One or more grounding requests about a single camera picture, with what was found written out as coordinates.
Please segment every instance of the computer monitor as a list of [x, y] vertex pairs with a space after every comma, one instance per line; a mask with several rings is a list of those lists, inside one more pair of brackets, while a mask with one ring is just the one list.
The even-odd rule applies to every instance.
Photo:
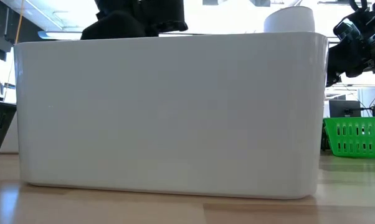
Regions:
[[360, 117], [361, 103], [354, 100], [330, 100], [330, 118]]

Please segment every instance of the white cup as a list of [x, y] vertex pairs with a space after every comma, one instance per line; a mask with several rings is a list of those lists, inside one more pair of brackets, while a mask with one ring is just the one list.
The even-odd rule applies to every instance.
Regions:
[[314, 32], [315, 20], [312, 9], [305, 6], [286, 7], [269, 15], [264, 32]]

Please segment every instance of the wooden tabletop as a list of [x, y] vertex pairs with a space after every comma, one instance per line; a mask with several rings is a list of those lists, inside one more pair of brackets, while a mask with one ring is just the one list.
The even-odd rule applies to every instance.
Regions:
[[0, 155], [0, 223], [375, 223], [375, 159], [321, 156], [318, 191], [301, 200], [34, 187]]

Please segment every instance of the wooden table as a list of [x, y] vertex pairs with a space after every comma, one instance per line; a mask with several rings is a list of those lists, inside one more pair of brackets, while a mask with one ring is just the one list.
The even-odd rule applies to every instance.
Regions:
[[0, 223], [375, 223], [375, 160], [321, 156], [318, 178], [301, 200], [61, 189], [23, 184], [0, 155]]

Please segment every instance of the ceiling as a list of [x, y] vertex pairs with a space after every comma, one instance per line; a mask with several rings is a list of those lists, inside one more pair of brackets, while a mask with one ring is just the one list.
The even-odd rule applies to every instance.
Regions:
[[[1, 0], [17, 12], [21, 0]], [[202, 0], [184, 0], [189, 33], [235, 34], [262, 30], [265, 18], [285, 7], [288, 0], [271, 0], [270, 7], [255, 7], [250, 0], [228, 0], [218, 6], [203, 6]], [[313, 9], [316, 31], [334, 36], [332, 29], [353, 11], [349, 6], [324, 5], [303, 0], [300, 5]], [[25, 0], [24, 16], [45, 31], [81, 32], [96, 21], [94, 0]]]

